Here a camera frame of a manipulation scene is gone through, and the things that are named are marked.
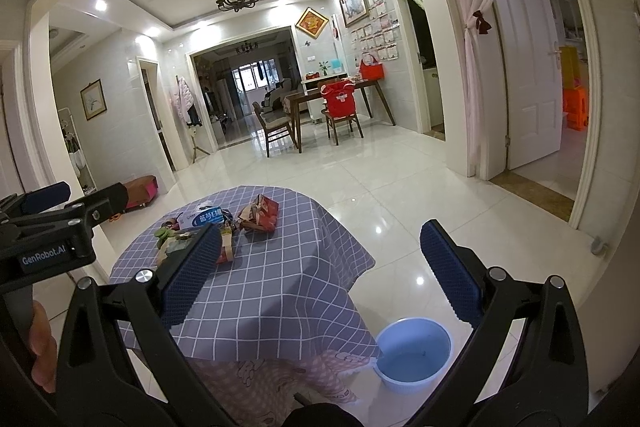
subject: coat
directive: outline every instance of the coat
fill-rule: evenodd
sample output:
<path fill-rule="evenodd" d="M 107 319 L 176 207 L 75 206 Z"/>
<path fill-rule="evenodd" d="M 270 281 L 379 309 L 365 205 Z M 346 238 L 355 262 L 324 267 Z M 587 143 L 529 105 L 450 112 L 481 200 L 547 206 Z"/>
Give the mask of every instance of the coat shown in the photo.
<path fill-rule="evenodd" d="M 184 77 L 178 80 L 178 91 L 173 93 L 174 107 L 186 123 L 191 123 L 188 110 L 193 105 L 193 95 Z"/>

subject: human hand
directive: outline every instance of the human hand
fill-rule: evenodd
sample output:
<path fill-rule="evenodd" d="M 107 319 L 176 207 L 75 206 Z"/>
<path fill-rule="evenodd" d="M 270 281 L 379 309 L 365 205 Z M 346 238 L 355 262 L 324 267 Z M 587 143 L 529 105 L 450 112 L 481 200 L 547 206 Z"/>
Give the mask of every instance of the human hand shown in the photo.
<path fill-rule="evenodd" d="M 29 347 L 36 356 L 36 362 L 31 369 L 31 378 L 47 393 L 55 392 L 58 345 L 51 334 L 47 313 L 38 301 L 33 301 L 33 322 L 29 330 Z"/>

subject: metal screw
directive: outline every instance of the metal screw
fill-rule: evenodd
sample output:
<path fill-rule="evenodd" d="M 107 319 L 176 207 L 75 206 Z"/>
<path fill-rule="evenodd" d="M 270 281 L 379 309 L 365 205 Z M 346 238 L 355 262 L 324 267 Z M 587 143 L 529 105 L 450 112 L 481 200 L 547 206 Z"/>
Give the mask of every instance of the metal screw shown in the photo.
<path fill-rule="evenodd" d="M 489 277 L 495 281 L 504 281 L 507 279 L 507 272 L 505 272 L 502 268 L 498 268 L 494 266 L 491 270 L 489 270 Z"/>
<path fill-rule="evenodd" d="M 564 279 L 558 275 L 552 275 L 549 278 L 549 282 L 551 283 L 551 286 L 555 286 L 558 289 L 564 288 Z"/>
<path fill-rule="evenodd" d="M 154 273 L 151 270 L 140 270 L 136 273 L 136 281 L 149 282 L 153 276 Z"/>
<path fill-rule="evenodd" d="M 91 277 L 82 277 L 81 280 L 78 281 L 78 288 L 81 290 L 86 290 L 94 283 L 94 280 Z"/>

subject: red bow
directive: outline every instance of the red bow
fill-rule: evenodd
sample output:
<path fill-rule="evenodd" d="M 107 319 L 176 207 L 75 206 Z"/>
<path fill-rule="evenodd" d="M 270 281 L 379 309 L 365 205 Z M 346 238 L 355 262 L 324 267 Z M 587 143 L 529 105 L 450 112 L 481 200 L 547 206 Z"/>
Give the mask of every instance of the red bow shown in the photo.
<path fill-rule="evenodd" d="M 478 10 L 473 13 L 473 16 L 476 17 L 476 30 L 478 30 L 478 33 L 480 35 L 487 35 L 491 29 L 491 25 L 484 20 L 482 12 Z"/>

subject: plastic basin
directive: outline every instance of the plastic basin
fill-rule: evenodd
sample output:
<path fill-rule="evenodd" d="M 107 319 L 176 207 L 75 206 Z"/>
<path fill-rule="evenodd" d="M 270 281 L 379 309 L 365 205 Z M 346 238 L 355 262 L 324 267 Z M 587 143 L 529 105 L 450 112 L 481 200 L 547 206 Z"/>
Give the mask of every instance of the plastic basin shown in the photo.
<path fill-rule="evenodd" d="M 435 388 L 453 353 L 449 331 L 424 317 L 388 325 L 376 340 L 382 355 L 374 370 L 385 386 L 398 394 Z"/>

